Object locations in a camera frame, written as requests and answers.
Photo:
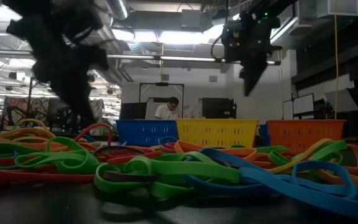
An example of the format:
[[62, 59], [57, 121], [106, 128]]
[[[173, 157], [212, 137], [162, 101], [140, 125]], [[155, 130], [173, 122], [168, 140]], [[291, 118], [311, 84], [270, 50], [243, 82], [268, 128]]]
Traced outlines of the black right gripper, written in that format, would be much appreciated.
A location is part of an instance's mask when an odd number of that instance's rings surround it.
[[221, 42], [224, 46], [226, 62], [241, 62], [239, 78], [244, 82], [244, 96], [249, 96], [267, 68], [264, 58], [281, 47], [272, 45], [272, 30], [281, 27], [280, 19], [242, 11], [237, 20], [229, 21], [223, 28]]

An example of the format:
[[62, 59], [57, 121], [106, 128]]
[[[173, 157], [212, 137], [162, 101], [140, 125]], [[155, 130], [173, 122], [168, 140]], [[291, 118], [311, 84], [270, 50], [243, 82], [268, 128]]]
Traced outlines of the yellow rubber band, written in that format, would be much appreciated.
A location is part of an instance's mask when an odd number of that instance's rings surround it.
[[267, 169], [267, 171], [269, 171], [273, 174], [277, 174], [277, 173], [286, 171], [289, 168], [292, 168], [296, 163], [301, 162], [303, 159], [310, 156], [315, 150], [327, 145], [328, 143], [332, 143], [332, 142], [333, 142], [332, 139], [328, 139], [328, 138], [321, 139], [321, 140], [317, 141], [316, 143], [314, 143], [312, 146], [310, 146], [304, 153], [299, 154], [298, 157], [291, 160], [289, 163], [282, 165], [282, 166], [272, 168], [272, 169]]
[[13, 129], [11, 131], [8, 132], [4, 132], [4, 133], [0, 133], [0, 138], [4, 138], [4, 137], [12, 137], [15, 136], [17, 134], [41, 134], [44, 135], [46, 137], [50, 138], [54, 138], [55, 135], [49, 131], [46, 131], [44, 129], [37, 129], [37, 128], [20, 128], [20, 129]]
[[13, 129], [18, 128], [21, 124], [24, 123], [35, 123], [38, 125], [38, 127], [41, 127], [42, 129], [48, 131], [49, 128], [40, 120], [34, 119], [34, 118], [26, 118], [26, 119], [22, 119], [20, 121], [18, 121], [14, 126]]

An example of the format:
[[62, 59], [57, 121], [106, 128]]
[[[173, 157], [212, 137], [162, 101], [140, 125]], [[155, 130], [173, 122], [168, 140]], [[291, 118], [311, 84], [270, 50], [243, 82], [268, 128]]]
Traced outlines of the blue rubber band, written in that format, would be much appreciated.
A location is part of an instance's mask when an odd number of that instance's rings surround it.
[[297, 179], [298, 171], [304, 170], [330, 170], [336, 173], [340, 178], [344, 181], [344, 186], [346, 189], [346, 198], [353, 198], [356, 196], [356, 186], [353, 183], [350, 174], [348, 173], [345, 168], [340, 165], [331, 163], [331, 162], [324, 162], [324, 161], [302, 161], [293, 166], [293, 170], [291, 173], [292, 182], [295, 185], [299, 185]]
[[165, 144], [168, 144], [168, 143], [176, 143], [178, 141], [177, 138], [174, 138], [174, 137], [171, 137], [171, 136], [165, 136], [165, 137], [162, 137], [162, 138], [159, 138], [158, 139], [158, 144], [159, 145], [165, 145]]
[[[217, 159], [223, 162], [228, 162], [234, 167], [248, 167], [257, 170], [262, 168], [248, 162], [240, 157], [233, 156], [226, 152], [222, 152], [213, 148], [204, 148], [200, 150], [200, 153], [211, 159]], [[206, 194], [223, 195], [228, 197], [245, 197], [250, 195], [269, 195], [273, 194], [273, 190], [258, 183], [246, 183], [245, 185], [221, 185], [201, 180], [193, 175], [187, 175], [185, 177], [186, 183], [190, 186], [201, 190]]]
[[248, 167], [239, 169], [241, 180], [254, 180], [278, 193], [323, 210], [358, 219], [358, 186], [356, 196], [346, 198], [344, 185], [319, 184], [297, 177], [299, 185], [286, 174], [272, 174], [265, 170]]

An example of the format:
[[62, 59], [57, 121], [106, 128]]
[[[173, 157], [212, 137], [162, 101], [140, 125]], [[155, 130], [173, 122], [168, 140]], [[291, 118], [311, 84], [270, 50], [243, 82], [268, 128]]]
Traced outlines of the white hanging cloth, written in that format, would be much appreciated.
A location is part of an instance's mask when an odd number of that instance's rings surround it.
[[[103, 111], [104, 111], [104, 101], [103, 100], [90, 100], [89, 101], [93, 115], [97, 121], [97, 123], [103, 122]], [[93, 128], [90, 131], [92, 136], [101, 136], [103, 130], [101, 127]]]

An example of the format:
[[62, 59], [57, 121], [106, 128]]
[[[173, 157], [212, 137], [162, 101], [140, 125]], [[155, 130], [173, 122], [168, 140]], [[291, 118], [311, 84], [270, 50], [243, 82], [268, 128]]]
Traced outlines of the white screen panel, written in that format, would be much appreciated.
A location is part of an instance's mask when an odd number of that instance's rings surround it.
[[283, 119], [293, 119], [293, 101], [287, 100], [282, 103]]
[[310, 93], [293, 100], [294, 119], [314, 119], [314, 94]]

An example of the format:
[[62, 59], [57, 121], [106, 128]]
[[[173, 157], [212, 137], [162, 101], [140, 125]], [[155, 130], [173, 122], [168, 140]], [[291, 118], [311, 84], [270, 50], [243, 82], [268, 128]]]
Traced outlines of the black monitor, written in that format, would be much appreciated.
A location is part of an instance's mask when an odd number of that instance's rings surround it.
[[145, 119], [147, 103], [123, 103], [119, 115], [120, 120]]
[[232, 98], [202, 98], [201, 116], [207, 119], [236, 119], [237, 105]]

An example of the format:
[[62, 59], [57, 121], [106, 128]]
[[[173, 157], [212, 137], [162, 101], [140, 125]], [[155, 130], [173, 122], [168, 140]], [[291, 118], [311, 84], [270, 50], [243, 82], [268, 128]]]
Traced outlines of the yellow plastic basket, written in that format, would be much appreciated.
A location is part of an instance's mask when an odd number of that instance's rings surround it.
[[257, 119], [177, 119], [179, 140], [202, 146], [252, 147]]

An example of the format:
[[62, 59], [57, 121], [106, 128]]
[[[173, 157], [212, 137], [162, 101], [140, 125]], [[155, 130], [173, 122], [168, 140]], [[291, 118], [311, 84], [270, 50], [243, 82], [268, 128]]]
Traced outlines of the long ceiling light tube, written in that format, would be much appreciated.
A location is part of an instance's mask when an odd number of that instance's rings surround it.
[[240, 61], [229, 62], [225, 59], [215, 59], [208, 57], [178, 57], [163, 55], [123, 55], [123, 54], [107, 54], [107, 58], [128, 59], [128, 60], [158, 60], [158, 61], [178, 61], [178, 62], [206, 62], [206, 63], [231, 63], [240, 64]]

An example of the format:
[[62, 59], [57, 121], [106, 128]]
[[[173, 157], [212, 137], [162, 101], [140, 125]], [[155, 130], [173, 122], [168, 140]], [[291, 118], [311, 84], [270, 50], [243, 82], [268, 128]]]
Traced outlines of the orange plastic basket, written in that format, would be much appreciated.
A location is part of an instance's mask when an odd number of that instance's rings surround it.
[[268, 120], [267, 127], [272, 146], [285, 146], [298, 154], [324, 138], [340, 140], [345, 122], [343, 119], [282, 119]]

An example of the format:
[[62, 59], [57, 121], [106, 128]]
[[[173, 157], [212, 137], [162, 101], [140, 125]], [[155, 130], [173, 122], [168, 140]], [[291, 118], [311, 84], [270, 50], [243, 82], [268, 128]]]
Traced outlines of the grey ceiling unit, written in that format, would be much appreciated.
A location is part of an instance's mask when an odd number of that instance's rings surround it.
[[202, 27], [202, 13], [196, 10], [181, 11], [181, 30], [199, 32]]

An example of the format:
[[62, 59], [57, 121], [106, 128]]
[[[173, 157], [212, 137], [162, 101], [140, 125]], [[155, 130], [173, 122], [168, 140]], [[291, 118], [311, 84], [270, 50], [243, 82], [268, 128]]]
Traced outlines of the person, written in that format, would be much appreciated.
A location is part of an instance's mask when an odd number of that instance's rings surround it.
[[155, 112], [156, 119], [175, 120], [180, 117], [178, 110], [179, 100], [176, 97], [170, 97], [166, 104], [158, 106]]

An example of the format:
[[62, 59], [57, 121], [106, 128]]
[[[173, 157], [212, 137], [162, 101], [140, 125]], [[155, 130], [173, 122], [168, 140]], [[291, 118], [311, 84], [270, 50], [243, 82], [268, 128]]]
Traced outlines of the white ceiling box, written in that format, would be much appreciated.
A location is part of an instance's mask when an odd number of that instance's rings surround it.
[[316, 17], [358, 16], [358, 0], [316, 0]]

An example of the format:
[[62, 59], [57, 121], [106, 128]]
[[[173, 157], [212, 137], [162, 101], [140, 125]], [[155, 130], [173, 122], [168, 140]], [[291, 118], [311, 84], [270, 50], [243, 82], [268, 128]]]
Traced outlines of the black metal stand frame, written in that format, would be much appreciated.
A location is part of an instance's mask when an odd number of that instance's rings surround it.
[[43, 93], [36, 93], [38, 83], [34, 77], [30, 78], [29, 93], [27, 95], [27, 107], [25, 117], [37, 119], [50, 129], [49, 104], [50, 96]]

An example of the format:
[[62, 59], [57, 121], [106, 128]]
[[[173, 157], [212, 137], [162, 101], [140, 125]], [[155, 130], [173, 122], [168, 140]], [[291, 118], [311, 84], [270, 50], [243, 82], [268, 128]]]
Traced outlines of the black metal frame rig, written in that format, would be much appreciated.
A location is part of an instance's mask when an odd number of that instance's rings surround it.
[[155, 119], [155, 112], [160, 105], [167, 103], [168, 98], [178, 98], [179, 118], [183, 117], [185, 85], [169, 82], [141, 82], [138, 90], [139, 103], [146, 103], [145, 119]]

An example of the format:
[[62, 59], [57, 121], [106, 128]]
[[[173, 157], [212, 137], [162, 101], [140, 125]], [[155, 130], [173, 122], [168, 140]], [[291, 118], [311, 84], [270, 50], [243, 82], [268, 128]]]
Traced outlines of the silver air duct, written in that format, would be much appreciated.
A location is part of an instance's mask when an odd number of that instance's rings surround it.
[[106, 0], [113, 18], [118, 20], [126, 19], [130, 14], [130, 6], [126, 0]]

